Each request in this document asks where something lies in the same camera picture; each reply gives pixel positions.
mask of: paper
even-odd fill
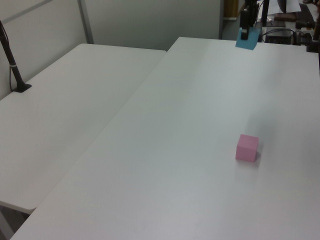
[[[286,0],[286,12],[287,13],[301,12],[299,0]],[[283,11],[281,11],[278,1],[269,0],[268,15],[281,14],[281,13],[283,13]]]
[[[255,29],[253,27],[250,27],[248,40],[241,39],[241,32],[242,32],[242,28],[239,29],[238,38],[236,40],[235,46],[237,48],[242,48],[242,49],[249,49],[249,50],[255,49],[255,47],[257,46],[260,29]]]

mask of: table leg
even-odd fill
[[[15,234],[14,231],[12,231],[11,227],[9,226],[7,220],[1,213],[1,211],[0,211],[0,230],[7,240],[11,239],[12,236]]]

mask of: stand base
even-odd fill
[[[12,91],[13,92],[17,92],[17,93],[23,93],[24,91],[28,90],[29,88],[31,88],[31,85],[30,84],[25,84],[25,87],[23,89],[15,88]]]
[[[319,42],[311,41],[310,45],[306,46],[306,51],[308,53],[318,53],[319,52]]]

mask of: microphone stand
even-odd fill
[[[0,41],[1,41],[6,58],[8,59],[9,65],[12,69],[13,75],[16,80],[16,88],[12,91],[18,92],[18,93],[23,93],[25,90],[31,88],[31,85],[24,83],[24,81],[21,78],[21,75],[18,70],[15,58],[14,58],[14,56],[11,52],[10,46],[9,46],[8,36],[6,34],[5,28],[2,25],[1,21],[0,21]]]

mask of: black pole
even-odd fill
[[[264,0],[263,7],[262,7],[262,16],[261,16],[262,27],[267,26],[268,9],[269,9],[269,0]]]
[[[319,52],[319,37],[320,37],[320,14],[315,22],[314,35],[313,35],[312,41],[308,46],[306,46],[306,51],[308,53]]]
[[[1,21],[0,21],[0,41],[1,41],[6,58],[9,61],[10,67],[12,69],[13,75],[16,80],[16,88],[13,91],[18,92],[18,93],[23,93],[25,90],[29,89],[31,87],[31,85],[24,83],[24,81],[21,78],[21,75],[18,70],[15,58],[14,58],[14,56],[11,52],[10,46],[9,46],[9,40],[6,35],[5,28],[2,25]]]
[[[319,44],[319,37],[320,37],[320,13],[318,18],[316,19],[316,24],[314,28],[314,35],[313,35],[313,41],[317,43],[317,48],[318,48],[318,60],[319,60],[319,73],[320,73],[320,44]]]

